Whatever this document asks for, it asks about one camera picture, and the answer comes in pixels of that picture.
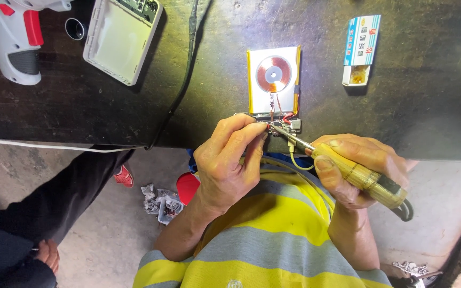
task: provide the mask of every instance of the hand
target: hand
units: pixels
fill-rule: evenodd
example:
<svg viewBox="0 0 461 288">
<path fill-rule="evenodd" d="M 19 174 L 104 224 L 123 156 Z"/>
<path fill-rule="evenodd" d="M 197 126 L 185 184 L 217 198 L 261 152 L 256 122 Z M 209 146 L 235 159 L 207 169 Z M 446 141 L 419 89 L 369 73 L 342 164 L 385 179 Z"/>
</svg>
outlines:
<svg viewBox="0 0 461 288">
<path fill-rule="evenodd" d="M 219 121 L 211 138 L 195 150 L 200 177 L 195 196 L 210 212 L 224 214 L 259 183 L 265 130 L 266 124 L 237 114 Z M 245 149 L 247 155 L 240 164 Z"/>
<path fill-rule="evenodd" d="M 42 240 L 38 243 L 38 254 L 35 257 L 51 268 L 53 273 L 58 271 L 60 255 L 58 254 L 58 245 L 53 239 Z"/>
<path fill-rule="evenodd" d="M 392 147 L 376 139 L 353 134 L 326 135 L 318 138 L 312 145 L 315 147 L 321 143 L 329 145 L 345 158 L 387 175 L 401 187 L 408 185 L 406 160 L 398 156 Z M 316 157 L 314 167 L 321 184 L 343 207 L 358 210 L 376 203 L 368 193 L 344 180 L 339 168 L 328 156 Z"/>
</svg>

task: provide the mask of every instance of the circuit board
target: circuit board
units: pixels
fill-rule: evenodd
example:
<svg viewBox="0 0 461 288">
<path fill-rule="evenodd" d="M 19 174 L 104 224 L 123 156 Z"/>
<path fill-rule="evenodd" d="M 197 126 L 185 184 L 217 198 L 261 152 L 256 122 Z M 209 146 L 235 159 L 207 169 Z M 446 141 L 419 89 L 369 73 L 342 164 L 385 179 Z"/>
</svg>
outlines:
<svg viewBox="0 0 461 288">
<path fill-rule="evenodd" d="M 273 136 L 281 135 L 277 130 L 273 129 L 271 125 L 280 127 L 289 133 L 300 133 L 302 131 L 302 120 L 298 119 L 291 119 L 288 122 L 283 120 L 274 120 L 274 121 L 258 121 L 260 123 L 266 123 L 268 125 L 268 133 L 272 134 Z"/>
</svg>

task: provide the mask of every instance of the white plastic case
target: white plastic case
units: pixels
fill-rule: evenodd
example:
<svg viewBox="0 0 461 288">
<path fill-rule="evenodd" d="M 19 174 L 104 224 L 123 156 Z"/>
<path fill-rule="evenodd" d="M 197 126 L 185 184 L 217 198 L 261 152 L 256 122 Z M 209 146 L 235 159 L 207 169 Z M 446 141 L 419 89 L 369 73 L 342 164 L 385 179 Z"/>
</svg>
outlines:
<svg viewBox="0 0 461 288">
<path fill-rule="evenodd" d="M 162 12 L 156 0 L 96 0 L 83 58 L 128 86 L 136 84 Z"/>
</svg>

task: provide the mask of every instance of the red shoe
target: red shoe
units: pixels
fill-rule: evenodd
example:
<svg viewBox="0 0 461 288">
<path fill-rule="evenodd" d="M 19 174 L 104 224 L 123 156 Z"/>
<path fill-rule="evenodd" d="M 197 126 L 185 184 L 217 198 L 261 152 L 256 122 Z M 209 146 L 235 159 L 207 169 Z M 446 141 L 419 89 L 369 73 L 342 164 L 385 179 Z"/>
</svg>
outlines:
<svg viewBox="0 0 461 288">
<path fill-rule="evenodd" d="M 124 184 L 127 188 L 132 188 L 134 185 L 133 176 L 124 165 L 120 168 L 120 173 L 113 175 L 113 177 L 115 177 L 117 184 Z"/>
</svg>

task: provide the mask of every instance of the fingernail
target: fingernail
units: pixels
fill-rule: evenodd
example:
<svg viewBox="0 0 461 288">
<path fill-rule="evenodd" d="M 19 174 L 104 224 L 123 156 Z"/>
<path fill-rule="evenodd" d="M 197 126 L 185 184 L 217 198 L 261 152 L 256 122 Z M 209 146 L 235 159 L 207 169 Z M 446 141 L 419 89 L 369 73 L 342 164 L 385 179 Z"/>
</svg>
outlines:
<svg viewBox="0 0 461 288">
<path fill-rule="evenodd" d="M 332 169 L 333 165 L 328 160 L 318 160 L 316 166 L 320 171 L 326 171 Z"/>
<path fill-rule="evenodd" d="M 337 146 L 341 145 L 342 143 L 343 143 L 343 142 L 342 142 L 341 140 L 335 140 L 335 139 L 334 139 L 334 140 L 331 140 L 331 141 L 330 141 L 330 146 L 332 146 L 332 147 L 337 147 Z"/>
</svg>

